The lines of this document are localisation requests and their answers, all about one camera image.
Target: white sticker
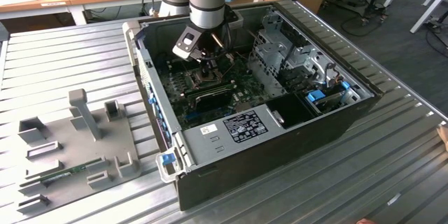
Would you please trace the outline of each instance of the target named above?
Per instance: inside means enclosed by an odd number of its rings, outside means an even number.
[[[209,126],[205,126],[201,128],[201,132],[202,132],[202,135],[213,132],[213,131],[217,131],[217,127],[214,124],[209,125]]]
[[[66,5],[65,2],[53,2],[53,3],[44,3],[40,4],[41,6],[53,6],[53,5]]]

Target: hand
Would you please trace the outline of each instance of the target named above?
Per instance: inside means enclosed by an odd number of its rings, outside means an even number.
[[[356,222],[356,224],[376,224],[376,223],[368,219],[361,219]]]

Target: gray carpet floor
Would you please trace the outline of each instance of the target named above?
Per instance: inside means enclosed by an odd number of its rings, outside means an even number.
[[[416,34],[409,32],[426,9],[421,5],[422,2],[424,0],[394,0],[386,11],[388,19],[364,37],[352,36],[341,29],[341,23],[356,16],[352,12],[328,6],[318,11],[318,16],[398,79],[448,114],[448,58],[441,56],[428,45],[425,27],[421,27]],[[438,6],[433,15],[440,16],[446,10],[448,7],[444,3]],[[354,20],[344,27],[349,28],[350,33],[361,34],[374,28],[377,24],[377,22],[372,22],[368,27],[361,27],[360,21]],[[446,51],[432,34],[429,34],[428,39],[440,51]]]

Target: circuit board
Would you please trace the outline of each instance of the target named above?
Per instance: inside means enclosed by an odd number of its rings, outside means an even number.
[[[186,66],[181,62],[182,71],[174,71],[172,67],[174,62],[166,61],[169,71],[166,74],[160,74],[160,79],[182,130],[253,108],[269,99],[264,85],[252,75],[245,59],[244,56],[233,60],[220,59],[217,68],[210,70],[212,76],[201,81],[197,64],[193,68],[192,64]],[[224,104],[206,111],[194,108],[194,99],[218,92],[225,92],[228,95]]]

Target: metal table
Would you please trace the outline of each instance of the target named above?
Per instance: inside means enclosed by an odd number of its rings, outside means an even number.
[[[69,116],[60,107],[62,91],[78,85],[92,97],[90,109],[109,99],[125,104],[144,168],[140,178],[25,223],[354,223],[362,217],[377,223],[448,220],[448,153],[434,130],[446,118],[300,4],[280,3],[386,94],[338,140],[184,212],[178,211],[173,185],[158,177],[157,145],[128,63],[122,20],[10,36],[0,56],[0,135],[8,136],[9,122],[29,114],[38,114],[42,121]],[[21,147],[14,136],[0,139],[2,223],[22,219],[13,203],[20,196],[13,184],[22,176]]]

